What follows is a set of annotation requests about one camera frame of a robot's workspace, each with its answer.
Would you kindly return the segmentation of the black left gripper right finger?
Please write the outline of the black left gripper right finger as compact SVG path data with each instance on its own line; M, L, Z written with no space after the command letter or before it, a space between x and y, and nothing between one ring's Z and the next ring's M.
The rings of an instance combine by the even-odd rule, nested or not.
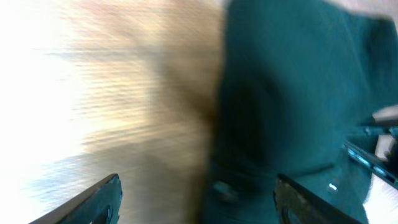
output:
M280 224L360 224L284 174L277 176L274 204Z

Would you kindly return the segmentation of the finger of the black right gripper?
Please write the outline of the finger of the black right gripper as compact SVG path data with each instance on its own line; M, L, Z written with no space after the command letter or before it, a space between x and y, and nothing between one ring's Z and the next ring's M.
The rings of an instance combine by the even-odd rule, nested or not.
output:
M377 146L370 143L379 137L389 137L384 157L377 155ZM397 188L397 106L377 111L374 116L358 124L345 142L344 148L353 161Z

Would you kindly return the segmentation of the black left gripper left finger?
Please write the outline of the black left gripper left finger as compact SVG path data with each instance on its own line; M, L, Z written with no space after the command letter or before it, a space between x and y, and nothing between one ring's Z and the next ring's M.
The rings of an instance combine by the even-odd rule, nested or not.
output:
M123 198L118 174L110 174L30 224L117 224Z

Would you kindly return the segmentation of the black t-shirt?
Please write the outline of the black t-shirt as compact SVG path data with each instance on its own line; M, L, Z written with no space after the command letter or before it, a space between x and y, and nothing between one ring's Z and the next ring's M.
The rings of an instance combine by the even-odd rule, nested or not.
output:
M392 20L327 1L234 0L202 223L277 223L285 174L361 223L371 174L345 141L397 104Z

